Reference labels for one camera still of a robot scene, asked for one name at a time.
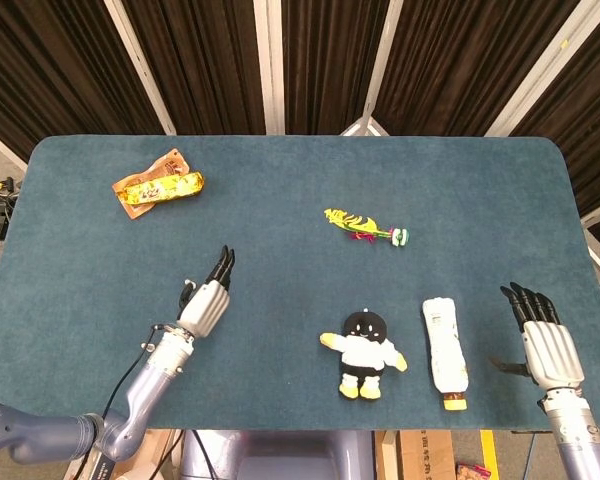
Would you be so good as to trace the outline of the purple-grey robot base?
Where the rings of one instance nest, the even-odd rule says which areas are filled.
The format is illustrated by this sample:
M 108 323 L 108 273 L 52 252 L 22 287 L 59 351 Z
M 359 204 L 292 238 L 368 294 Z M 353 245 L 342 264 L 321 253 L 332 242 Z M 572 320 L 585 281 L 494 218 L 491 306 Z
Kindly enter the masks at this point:
M 179 480 L 376 480 L 367 430 L 198 430 Z

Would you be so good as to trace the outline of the dark brown curtain panel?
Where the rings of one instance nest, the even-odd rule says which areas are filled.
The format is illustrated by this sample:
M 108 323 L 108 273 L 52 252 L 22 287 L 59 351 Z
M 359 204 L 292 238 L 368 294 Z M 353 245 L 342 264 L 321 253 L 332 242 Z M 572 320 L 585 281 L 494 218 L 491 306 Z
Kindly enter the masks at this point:
M 360 118 L 390 0 L 281 0 L 285 127 L 338 135 Z
M 579 214 L 600 207 L 600 23 L 513 134 L 556 144 Z
M 253 0 L 122 0 L 180 135 L 266 133 Z
M 0 140 L 163 134 L 103 0 L 0 0 Z
M 578 3 L 404 0 L 374 119 L 391 135 L 484 135 Z

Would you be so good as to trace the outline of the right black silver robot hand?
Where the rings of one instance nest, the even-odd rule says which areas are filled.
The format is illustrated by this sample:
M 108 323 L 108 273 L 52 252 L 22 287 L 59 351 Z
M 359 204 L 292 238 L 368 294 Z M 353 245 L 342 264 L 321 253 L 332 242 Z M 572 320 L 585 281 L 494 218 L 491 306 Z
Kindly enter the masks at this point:
M 525 362 L 506 363 L 490 357 L 502 373 L 531 378 L 546 391 L 578 390 L 585 376 L 569 330 L 544 294 L 511 282 L 500 291 L 507 298 L 522 339 Z

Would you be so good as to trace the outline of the orange-brown snack pouch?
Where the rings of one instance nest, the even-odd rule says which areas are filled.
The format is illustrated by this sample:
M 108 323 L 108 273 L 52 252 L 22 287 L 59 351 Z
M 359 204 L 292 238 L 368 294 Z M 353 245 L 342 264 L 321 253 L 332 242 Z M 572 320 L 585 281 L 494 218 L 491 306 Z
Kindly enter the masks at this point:
M 165 155 L 155 160 L 153 164 L 145 171 L 133 173 L 114 183 L 112 185 L 112 189 L 127 216 L 131 220 L 135 220 L 141 215 L 150 211 L 154 206 L 157 205 L 157 203 L 152 202 L 140 205 L 127 204 L 123 199 L 123 191 L 126 187 L 169 175 L 185 175 L 189 172 L 190 166 L 186 162 L 184 156 L 178 149 L 173 148 Z

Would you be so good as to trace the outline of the colourful feather shuttlecock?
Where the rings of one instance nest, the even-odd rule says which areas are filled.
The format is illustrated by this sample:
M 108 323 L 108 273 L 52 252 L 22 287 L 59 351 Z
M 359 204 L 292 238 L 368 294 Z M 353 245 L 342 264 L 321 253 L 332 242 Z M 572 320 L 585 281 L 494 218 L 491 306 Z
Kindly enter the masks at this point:
M 346 231 L 354 240 L 367 240 L 373 243 L 376 239 L 385 239 L 394 247 L 404 247 L 410 238 L 406 228 L 389 227 L 383 230 L 372 217 L 366 215 L 356 215 L 342 209 L 327 208 L 324 210 L 324 216 L 331 225 Z

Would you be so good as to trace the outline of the white-labelled plastic bottle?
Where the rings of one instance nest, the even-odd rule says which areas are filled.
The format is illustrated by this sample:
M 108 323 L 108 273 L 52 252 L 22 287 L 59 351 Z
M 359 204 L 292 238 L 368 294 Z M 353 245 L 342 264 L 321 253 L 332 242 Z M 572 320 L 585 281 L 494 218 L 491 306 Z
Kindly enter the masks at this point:
M 456 318 L 454 300 L 436 297 L 422 304 L 430 346 L 430 366 L 433 383 L 443 399 L 447 411 L 468 408 L 465 397 L 469 386 Z

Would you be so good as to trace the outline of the colourful small packet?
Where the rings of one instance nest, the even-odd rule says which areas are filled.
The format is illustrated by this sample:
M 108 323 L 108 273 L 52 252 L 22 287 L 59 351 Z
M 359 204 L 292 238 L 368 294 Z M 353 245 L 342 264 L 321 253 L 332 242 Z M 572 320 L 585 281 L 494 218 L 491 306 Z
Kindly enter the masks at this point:
M 458 463 L 456 480 L 491 480 L 491 472 L 480 465 Z

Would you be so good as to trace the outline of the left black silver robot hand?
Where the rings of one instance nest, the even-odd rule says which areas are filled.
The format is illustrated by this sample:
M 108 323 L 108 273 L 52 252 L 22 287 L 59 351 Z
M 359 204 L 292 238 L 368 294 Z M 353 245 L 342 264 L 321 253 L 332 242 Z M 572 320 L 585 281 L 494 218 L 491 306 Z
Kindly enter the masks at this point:
M 207 337 L 226 311 L 235 252 L 227 245 L 206 280 L 193 291 L 182 289 L 176 323 L 195 338 Z

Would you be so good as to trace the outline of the blue white printed box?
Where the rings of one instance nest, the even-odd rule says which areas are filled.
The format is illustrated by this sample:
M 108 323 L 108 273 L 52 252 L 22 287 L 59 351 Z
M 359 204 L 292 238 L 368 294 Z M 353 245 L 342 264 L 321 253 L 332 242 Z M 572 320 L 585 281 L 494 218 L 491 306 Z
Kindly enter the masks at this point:
M 72 461 L 62 480 L 111 480 L 116 463 L 106 456 L 96 455 L 85 464 L 80 475 L 77 475 L 82 459 Z

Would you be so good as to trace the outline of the blue felt table cover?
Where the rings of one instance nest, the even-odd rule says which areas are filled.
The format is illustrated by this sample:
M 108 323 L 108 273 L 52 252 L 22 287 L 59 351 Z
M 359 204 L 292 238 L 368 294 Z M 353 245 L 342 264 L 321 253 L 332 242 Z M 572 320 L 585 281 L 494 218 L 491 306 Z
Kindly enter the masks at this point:
M 195 195 L 131 220 L 112 185 L 176 148 Z M 406 228 L 404 247 L 354 240 L 327 208 Z M 153 413 L 155 427 L 544 429 L 542 391 L 498 371 L 524 348 L 501 286 L 549 297 L 600 426 L 600 288 L 565 161 L 548 139 L 54 136 L 34 149 L 0 260 L 0 403 L 37 415 L 101 411 L 186 279 L 236 255 L 229 306 Z M 468 408 L 433 383 L 422 304 L 451 298 Z M 338 390 L 324 332 L 368 309 L 408 369 L 381 398 Z

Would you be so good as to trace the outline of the brown cardboard box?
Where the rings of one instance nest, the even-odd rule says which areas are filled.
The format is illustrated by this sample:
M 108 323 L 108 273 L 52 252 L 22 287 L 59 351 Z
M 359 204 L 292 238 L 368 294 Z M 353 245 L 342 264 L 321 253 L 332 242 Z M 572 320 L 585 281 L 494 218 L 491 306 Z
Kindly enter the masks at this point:
M 449 430 L 373 432 L 377 480 L 456 480 Z

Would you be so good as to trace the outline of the light cardboard pieces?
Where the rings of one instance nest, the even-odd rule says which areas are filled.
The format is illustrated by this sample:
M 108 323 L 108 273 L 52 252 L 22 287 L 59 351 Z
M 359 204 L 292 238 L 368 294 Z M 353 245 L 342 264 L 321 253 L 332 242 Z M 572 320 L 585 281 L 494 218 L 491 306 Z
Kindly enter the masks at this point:
M 139 450 L 130 459 L 116 464 L 112 479 L 149 480 L 180 433 L 180 430 L 148 430 Z

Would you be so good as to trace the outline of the yellow foil snack packet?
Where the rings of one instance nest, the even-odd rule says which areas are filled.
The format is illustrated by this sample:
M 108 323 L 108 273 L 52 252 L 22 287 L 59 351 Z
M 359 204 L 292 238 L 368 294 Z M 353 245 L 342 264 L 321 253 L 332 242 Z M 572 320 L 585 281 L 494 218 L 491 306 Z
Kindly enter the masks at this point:
M 199 171 L 174 174 L 126 186 L 118 198 L 123 204 L 131 206 L 161 203 L 195 196 L 203 190 L 204 184 L 204 176 Z

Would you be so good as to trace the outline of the black white plush doll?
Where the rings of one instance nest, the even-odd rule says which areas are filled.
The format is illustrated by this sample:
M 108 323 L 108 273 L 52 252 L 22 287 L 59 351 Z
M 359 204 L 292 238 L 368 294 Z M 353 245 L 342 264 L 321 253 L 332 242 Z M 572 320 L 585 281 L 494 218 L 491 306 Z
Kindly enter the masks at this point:
M 324 332 L 320 343 L 340 353 L 339 393 L 350 400 L 378 400 L 380 382 L 387 366 L 405 372 L 405 356 L 388 338 L 385 320 L 377 313 L 364 309 L 350 314 L 342 333 Z

